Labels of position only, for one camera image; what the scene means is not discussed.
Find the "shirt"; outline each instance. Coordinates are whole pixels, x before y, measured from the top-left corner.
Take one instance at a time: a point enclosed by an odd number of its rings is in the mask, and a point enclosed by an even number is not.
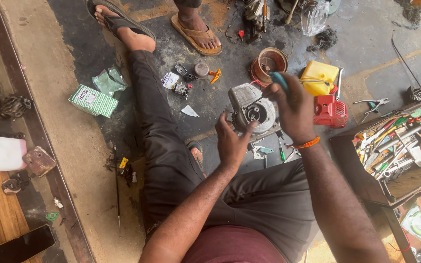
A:
[[[286,263],[260,232],[220,225],[201,232],[182,263]]]

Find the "sandal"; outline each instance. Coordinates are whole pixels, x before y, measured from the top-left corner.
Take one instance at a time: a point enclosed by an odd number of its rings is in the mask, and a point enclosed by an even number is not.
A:
[[[207,39],[214,39],[214,33],[212,30],[209,29],[207,26],[207,32],[204,31],[196,31],[184,28],[180,21],[178,20],[178,14],[172,16],[172,26],[178,30],[178,32],[196,49],[197,52],[204,56],[217,56],[222,53],[222,46],[216,48],[203,48],[199,46],[192,37],[195,38],[207,38]]]
[[[201,159],[199,157],[196,157],[196,162],[199,168],[201,169],[202,173],[204,173],[204,166],[202,165],[202,145],[198,141],[190,141],[186,145],[186,147],[191,151],[192,148],[197,148],[199,152],[201,152]]]
[[[156,42],[155,34],[152,33],[150,29],[148,29],[147,27],[144,27],[143,25],[129,18],[125,13],[123,13],[123,11],[121,11],[120,8],[115,6],[113,3],[110,3],[107,0],[85,0],[85,4],[86,4],[87,11],[89,11],[89,14],[93,18],[96,18],[95,12],[96,12],[97,5],[106,6],[112,12],[115,12],[119,15],[119,16],[114,16],[114,15],[103,16],[105,17],[106,28],[111,33],[113,33],[115,37],[118,38],[118,35],[116,34],[116,31],[118,30],[118,28],[130,28],[134,33],[149,36],[154,40],[154,42]]]

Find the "leg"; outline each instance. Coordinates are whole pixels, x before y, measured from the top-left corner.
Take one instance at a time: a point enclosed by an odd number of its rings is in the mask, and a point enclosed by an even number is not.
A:
[[[201,5],[201,0],[174,0],[176,7],[178,7],[178,20],[180,24],[186,28],[196,31],[207,31],[207,26],[202,21],[196,12],[196,8]],[[220,40],[214,36],[214,39],[193,38],[194,41],[202,48],[216,48],[219,47]]]
[[[96,6],[101,25],[103,15],[117,15],[104,6]],[[141,193],[144,227],[147,237],[168,214],[204,180],[193,154],[178,133],[152,52],[153,39],[119,28],[120,40],[131,51],[129,56],[132,88],[135,91],[143,129],[145,152],[144,188]]]
[[[319,231],[301,160],[235,176],[206,222],[228,224],[261,232],[287,262],[298,262]]]

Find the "red engine cover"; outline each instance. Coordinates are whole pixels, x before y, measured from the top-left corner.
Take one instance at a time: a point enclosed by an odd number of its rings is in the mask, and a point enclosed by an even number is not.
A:
[[[322,95],[314,98],[314,124],[330,128],[343,128],[347,124],[347,105],[336,101],[333,95]]]

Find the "smartphone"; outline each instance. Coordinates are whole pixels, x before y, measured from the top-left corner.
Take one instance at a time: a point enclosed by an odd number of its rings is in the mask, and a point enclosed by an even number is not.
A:
[[[43,225],[0,244],[0,263],[21,263],[55,244],[49,225]]]

